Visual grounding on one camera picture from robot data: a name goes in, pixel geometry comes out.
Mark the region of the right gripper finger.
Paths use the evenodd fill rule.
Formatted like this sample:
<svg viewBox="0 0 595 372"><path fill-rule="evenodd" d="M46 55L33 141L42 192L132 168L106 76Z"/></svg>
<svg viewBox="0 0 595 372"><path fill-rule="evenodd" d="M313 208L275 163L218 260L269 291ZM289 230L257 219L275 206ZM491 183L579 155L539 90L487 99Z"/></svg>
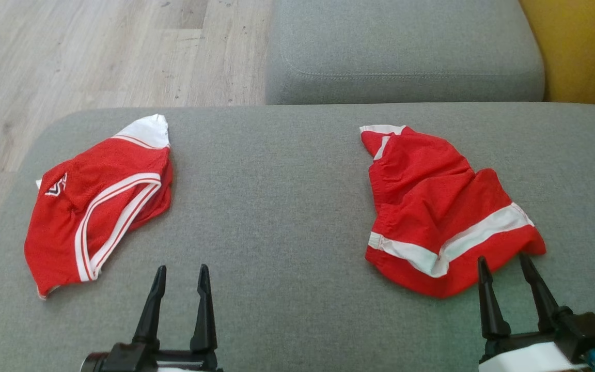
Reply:
<svg viewBox="0 0 595 372"><path fill-rule="evenodd" d="M482 337L496 340L510 336L510 325L504 320L494 293L493 274L483 256L478 259L478 292Z"/></svg>
<svg viewBox="0 0 595 372"><path fill-rule="evenodd" d="M538 314L539 331L557 331L559 329L560 318L571 315L572 310L568 306L560 306L557 303L528 255L520 253L519 259L524 278L531 287L532 297Z"/></svg>

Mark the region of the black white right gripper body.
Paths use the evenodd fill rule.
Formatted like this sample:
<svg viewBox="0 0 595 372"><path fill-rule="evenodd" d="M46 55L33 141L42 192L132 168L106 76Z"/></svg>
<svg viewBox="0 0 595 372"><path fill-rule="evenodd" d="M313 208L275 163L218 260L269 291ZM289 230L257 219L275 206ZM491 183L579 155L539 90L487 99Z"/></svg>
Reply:
<svg viewBox="0 0 595 372"><path fill-rule="evenodd" d="M487 340L479 371L595 371L595 313L560 318L555 332Z"/></svg>

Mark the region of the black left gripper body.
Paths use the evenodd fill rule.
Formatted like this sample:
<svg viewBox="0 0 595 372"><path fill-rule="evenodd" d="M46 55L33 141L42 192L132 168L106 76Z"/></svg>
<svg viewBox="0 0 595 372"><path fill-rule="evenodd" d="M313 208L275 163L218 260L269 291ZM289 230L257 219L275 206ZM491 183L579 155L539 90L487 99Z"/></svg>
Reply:
<svg viewBox="0 0 595 372"><path fill-rule="evenodd" d="M153 349L140 343L114 344L109 352L90 353L81 371L223 371L214 351Z"/></svg>

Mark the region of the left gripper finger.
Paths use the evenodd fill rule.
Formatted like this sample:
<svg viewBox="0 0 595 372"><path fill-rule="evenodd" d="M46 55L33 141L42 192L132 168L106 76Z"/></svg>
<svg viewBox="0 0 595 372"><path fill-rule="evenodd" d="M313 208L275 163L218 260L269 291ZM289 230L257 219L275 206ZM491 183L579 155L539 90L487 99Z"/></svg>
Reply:
<svg viewBox="0 0 595 372"><path fill-rule="evenodd" d="M210 271L206 264L200 266L197 292L200 295L200 303L190 348L194 353L210 353L217 349L218 343Z"/></svg>
<svg viewBox="0 0 595 372"><path fill-rule="evenodd" d="M165 294L167 267L158 267L146 304L135 329L132 342L147 345L150 349L159 349L158 327L161 301Z"/></svg>

